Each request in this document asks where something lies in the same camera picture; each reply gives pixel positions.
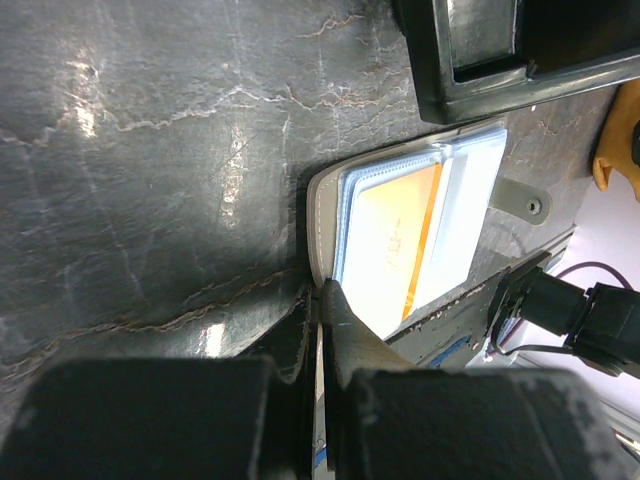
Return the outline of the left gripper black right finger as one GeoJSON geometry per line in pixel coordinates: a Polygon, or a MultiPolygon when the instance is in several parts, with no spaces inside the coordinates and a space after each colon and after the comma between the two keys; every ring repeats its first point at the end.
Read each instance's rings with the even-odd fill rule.
{"type": "Polygon", "coordinates": [[[336,280],[327,280],[321,289],[319,320],[322,325],[327,462],[335,477],[344,479],[346,394],[353,374],[360,369],[405,371],[413,369],[415,364],[394,351],[353,313],[336,280]]]}

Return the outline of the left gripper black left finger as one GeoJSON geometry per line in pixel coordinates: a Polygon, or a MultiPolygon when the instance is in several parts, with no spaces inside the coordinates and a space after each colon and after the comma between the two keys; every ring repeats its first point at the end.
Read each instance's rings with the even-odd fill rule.
{"type": "Polygon", "coordinates": [[[318,326],[305,283],[283,317],[234,359],[234,479],[310,479],[318,326]]]}

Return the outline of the grey card holder wallet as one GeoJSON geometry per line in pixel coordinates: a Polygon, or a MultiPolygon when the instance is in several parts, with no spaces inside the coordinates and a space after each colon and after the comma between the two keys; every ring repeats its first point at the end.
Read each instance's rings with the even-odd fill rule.
{"type": "Polygon", "coordinates": [[[315,283],[338,282],[380,338],[464,283],[489,209],[540,225],[552,207],[547,192],[500,175],[507,140],[505,123],[489,120],[316,174],[306,197],[315,283]]]}

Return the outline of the gold yellow credit card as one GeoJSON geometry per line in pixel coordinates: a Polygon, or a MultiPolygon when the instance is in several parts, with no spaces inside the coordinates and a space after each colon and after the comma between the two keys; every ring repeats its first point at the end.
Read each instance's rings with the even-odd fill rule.
{"type": "Polygon", "coordinates": [[[379,336],[405,317],[441,173],[436,164],[355,197],[341,285],[353,312],[379,336]]]}

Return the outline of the black plastic card box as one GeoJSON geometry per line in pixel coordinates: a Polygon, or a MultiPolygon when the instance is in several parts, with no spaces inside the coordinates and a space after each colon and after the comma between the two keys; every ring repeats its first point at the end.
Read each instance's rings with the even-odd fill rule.
{"type": "Polygon", "coordinates": [[[639,76],[636,1],[394,1],[420,118],[455,125],[639,76]]]}

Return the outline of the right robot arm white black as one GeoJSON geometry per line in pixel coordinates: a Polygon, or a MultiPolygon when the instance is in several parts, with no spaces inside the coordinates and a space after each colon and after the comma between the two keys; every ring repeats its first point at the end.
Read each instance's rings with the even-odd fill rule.
{"type": "Polygon", "coordinates": [[[544,271],[543,251],[500,279],[487,314],[489,344],[495,354],[529,351],[571,355],[610,376],[639,376],[639,292],[618,272],[619,286],[597,283],[583,290],[544,271]],[[522,345],[505,350],[509,320],[528,321],[565,338],[560,346],[522,345]]]}

